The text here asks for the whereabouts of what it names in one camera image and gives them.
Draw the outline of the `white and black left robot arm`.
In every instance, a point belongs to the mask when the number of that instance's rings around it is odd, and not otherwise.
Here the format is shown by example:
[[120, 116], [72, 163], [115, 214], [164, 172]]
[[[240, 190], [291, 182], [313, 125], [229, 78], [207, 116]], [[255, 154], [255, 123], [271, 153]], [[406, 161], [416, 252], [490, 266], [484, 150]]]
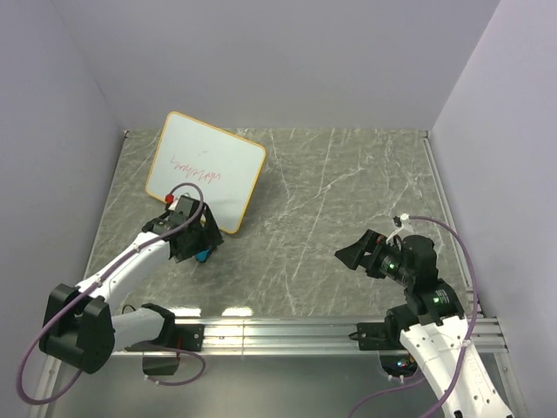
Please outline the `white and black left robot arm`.
[[147, 222], [109, 264], [73, 287], [61, 284], [49, 295], [41, 352], [87, 373], [96, 373], [116, 352], [136, 344], [165, 350], [176, 340], [175, 314], [145, 303], [118, 313], [124, 299], [169, 260], [206, 261], [222, 244], [209, 205], [182, 195]]

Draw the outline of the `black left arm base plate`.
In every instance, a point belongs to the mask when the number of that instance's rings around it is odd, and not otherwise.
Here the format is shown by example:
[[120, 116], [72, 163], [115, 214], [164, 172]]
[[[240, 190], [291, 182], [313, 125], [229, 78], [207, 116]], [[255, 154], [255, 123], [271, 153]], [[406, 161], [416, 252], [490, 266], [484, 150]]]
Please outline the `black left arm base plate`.
[[174, 349], [198, 353], [204, 340], [202, 324], [173, 324], [164, 326], [155, 340], [140, 341], [125, 346], [126, 351], [173, 351]]

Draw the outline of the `yellow framed whiteboard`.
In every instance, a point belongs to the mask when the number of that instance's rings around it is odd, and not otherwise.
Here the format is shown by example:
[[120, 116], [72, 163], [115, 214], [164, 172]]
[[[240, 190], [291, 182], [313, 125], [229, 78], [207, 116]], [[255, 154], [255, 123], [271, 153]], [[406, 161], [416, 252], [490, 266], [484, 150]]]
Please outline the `yellow framed whiteboard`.
[[262, 145], [170, 112], [164, 122], [145, 190], [163, 201], [171, 188], [197, 185], [221, 231], [236, 233], [265, 162]]

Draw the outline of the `blue whiteboard eraser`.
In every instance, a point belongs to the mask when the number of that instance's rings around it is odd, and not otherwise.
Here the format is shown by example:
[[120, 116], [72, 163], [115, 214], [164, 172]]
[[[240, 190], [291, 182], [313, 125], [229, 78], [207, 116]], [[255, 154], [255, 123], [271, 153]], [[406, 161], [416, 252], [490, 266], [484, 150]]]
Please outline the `blue whiteboard eraser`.
[[200, 253], [197, 253], [194, 258], [197, 262], [199, 263], [205, 263], [214, 253], [215, 249], [214, 248], [209, 248], [206, 249]]

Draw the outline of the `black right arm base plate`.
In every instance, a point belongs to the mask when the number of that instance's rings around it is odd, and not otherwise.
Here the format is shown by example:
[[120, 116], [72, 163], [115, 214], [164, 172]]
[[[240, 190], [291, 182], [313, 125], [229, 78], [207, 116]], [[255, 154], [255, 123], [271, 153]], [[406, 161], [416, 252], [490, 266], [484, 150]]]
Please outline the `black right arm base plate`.
[[356, 330], [348, 334], [349, 340], [355, 341], [359, 351], [394, 351], [403, 346], [388, 333], [384, 322], [359, 322]]

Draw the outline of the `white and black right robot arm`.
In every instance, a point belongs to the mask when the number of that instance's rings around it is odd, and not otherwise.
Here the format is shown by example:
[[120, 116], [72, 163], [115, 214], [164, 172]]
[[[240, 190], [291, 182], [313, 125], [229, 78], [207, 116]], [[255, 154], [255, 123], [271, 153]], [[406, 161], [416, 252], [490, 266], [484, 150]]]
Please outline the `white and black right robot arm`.
[[426, 416], [438, 410], [446, 417], [512, 416], [473, 344], [475, 321], [439, 276], [431, 239], [368, 230], [335, 256], [351, 270], [403, 287], [405, 304], [389, 309], [382, 324], [358, 323], [349, 337], [361, 351], [388, 346], [410, 354], [438, 400]]

